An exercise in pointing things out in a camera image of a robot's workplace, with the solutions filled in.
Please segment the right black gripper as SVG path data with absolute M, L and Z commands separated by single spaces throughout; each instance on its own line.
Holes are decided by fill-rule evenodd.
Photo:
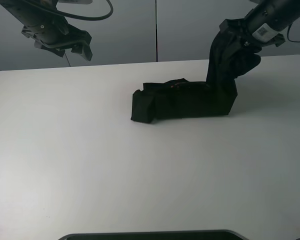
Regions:
M 254 8 L 245 17 L 225 19 L 219 37 L 228 48 L 263 48 L 285 42 L 285 17 L 280 9 Z

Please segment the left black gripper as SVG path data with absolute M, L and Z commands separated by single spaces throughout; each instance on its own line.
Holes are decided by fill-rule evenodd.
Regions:
M 80 55 L 86 61 L 92 60 L 91 35 L 70 25 L 64 17 L 24 15 L 20 17 L 20 22 L 23 24 L 21 33 L 34 40 L 35 48 L 62 57 L 65 55 L 63 47 L 68 45 L 72 53 Z

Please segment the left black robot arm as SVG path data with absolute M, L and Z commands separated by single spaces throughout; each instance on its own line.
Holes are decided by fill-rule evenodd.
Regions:
M 0 5 L 23 24 L 21 33 L 34 40 L 35 48 L 61 58 L 70 49 L 85 60 L 92 60 L 91 35 L 69 24 L 65 17 L 40 10 L 22 0 L 0 0 Z

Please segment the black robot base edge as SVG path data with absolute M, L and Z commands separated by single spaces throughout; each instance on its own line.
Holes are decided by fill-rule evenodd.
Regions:
M 231 230 L 72 233 L 60 240 L 247 240 Z

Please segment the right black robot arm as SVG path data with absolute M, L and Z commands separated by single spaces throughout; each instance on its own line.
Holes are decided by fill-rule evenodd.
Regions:
M 262 0 L 244 18 L 225 19 L 223 35 L 233 35 L 242 45 L 279 47 L 286 40 L 281 32 L 300 18 L 300 0 Z

